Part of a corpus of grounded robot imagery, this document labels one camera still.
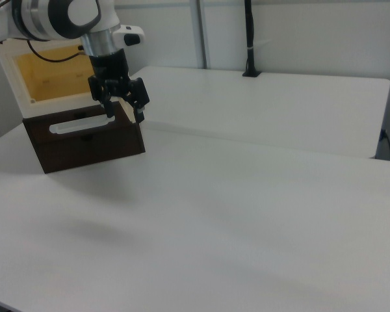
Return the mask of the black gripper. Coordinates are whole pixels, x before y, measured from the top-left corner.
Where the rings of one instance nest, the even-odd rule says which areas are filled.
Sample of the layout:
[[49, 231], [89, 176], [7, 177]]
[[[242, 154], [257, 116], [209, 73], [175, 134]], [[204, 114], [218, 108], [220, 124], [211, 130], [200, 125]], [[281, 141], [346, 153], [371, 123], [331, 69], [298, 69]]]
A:
[[120, 91], [119, 97], [125, 100], [133, 108], [136, 123], [144, 121], [144, 107], [150, 102], [146, 87], [142, 78], [131, 80], [129, 78], [129, 66], [124, 50], [118, 50], [110, 55], [98, 57], [89, 56], [94, 75], [88, 78], [88, 85], [94, 101], [100, 102], [107, 118], [114, 116], [114, 108], [111, 102], [111, 94], [107, 86], [99, 80], [123, 79], [127, 81]]

